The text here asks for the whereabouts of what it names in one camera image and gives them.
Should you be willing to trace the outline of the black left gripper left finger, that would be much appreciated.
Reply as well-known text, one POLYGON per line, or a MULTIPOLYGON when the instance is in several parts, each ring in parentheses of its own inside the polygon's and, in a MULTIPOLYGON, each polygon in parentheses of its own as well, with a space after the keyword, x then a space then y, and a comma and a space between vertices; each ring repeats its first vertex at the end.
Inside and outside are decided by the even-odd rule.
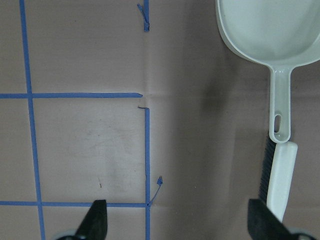
POLYGON ((108 232, 107 202, 95 200, 77 228, 76 240, 104 240, 108 232))

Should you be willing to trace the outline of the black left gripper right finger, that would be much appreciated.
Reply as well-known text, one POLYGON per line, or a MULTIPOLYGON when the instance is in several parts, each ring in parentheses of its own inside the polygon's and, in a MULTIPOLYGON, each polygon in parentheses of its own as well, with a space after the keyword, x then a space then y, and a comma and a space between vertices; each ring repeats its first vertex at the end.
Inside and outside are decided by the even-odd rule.
POLYGON ((249 199, 247 230, 252 240, 297 240, 260 199, 249 199))

